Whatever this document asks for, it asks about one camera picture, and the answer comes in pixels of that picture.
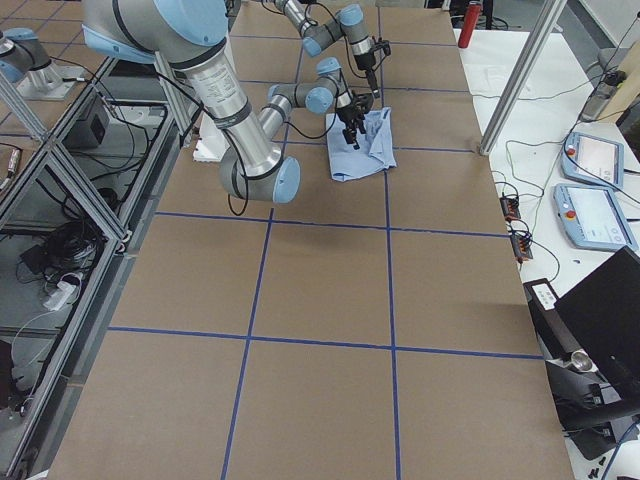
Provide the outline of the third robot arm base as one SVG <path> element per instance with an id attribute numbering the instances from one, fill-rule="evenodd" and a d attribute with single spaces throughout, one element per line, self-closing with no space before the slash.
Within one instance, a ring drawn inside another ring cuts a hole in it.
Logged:
<path id="1" fill-rule="evenodd" d="M 62 101 L 84 69 L 60 66 L 32 29 L 19 27 L 1 31 L 1 72 L 27 100 Z"/>

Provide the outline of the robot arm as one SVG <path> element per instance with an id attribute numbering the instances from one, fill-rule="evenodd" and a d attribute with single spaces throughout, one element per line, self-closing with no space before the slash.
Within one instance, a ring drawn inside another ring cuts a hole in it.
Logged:
<path id="1" fill-rule="evenodd" d="M 296 196 L 299 162 L 272 141 L 293 109 L 323 114 L 333 108 L 349 144 L 364 129 L 365 110 L 335 58 L 319 63 L 313 83 L 275 87 L 255 113 L 224 53 L 228 18 L 222 1 L 87 1 L 83 31 L 86 44 L 103 55 L 140 64 L 163 56 L 186 75 L 230 144 L 219 176 L 231 197 L 288 203 Z"/>
<path id="2" fill-rule="evenodd" d="M 310 13 L 311 4 L 300 1 L 274 1 L 275 9 L 296 28 L 303 49 L 309 57 L 317 57 L 333 44 L 344 40 L 357 69 L 368 83 L 374 98 L 381 96 L 376 69 L 379 61 L 390 55 L 389 42 L 369 34 L 364 13 L 359 4 L 350 4 L 337 13 L 328 12 L 329 20 L 320 24 Z"/>

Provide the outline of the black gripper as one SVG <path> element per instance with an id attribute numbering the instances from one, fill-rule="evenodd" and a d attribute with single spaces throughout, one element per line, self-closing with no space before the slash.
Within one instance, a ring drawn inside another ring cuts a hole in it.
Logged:
<path id="1" fill-rule="evenodd" d="M 356 65 L 360 71 L 363 71 L 366 74 L 366 79 L 369 85 L 369 88 L 372 92 L 374 98 L 380 97 L 380 89 L 378 85 L 378 80 L 376 77 L 376 73 L 374 71 L 376 66 L 376 56 L 372 52 L 367 52 L 360 55 L 355 55 L 354 59 L 356 61 Z"/>
<path id="2" fill-rule="evenodd" d="M 356 130 L 358 121 L 358 108 L 356 106 L 344 106 L 336 109 L 339 120 L 345 125 L 342 130 L 345 142 L 351 145 L 354 150 L 359 150 L 360 145 L 357 139 L 358 131 Z"/>

